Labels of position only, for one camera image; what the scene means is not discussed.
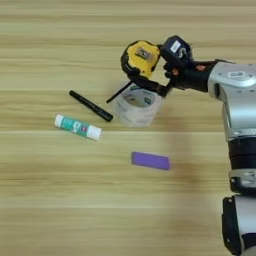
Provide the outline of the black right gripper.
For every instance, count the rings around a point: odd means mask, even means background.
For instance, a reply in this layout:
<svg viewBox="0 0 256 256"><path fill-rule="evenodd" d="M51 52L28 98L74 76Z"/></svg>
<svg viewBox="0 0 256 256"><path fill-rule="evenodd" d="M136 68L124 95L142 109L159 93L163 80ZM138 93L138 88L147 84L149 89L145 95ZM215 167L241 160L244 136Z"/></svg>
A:
<svg viewBox="0 0 256 256"><path fill-rule="evenodd" d="M157 93L162 98L165 98L173 88L207 93L208 79L216 64L216 61L192 61L186 66L178 67L166 63L164 65L165 76L169 78L166 86L140 75L130 76L129 79L140 88Z"/></svg>

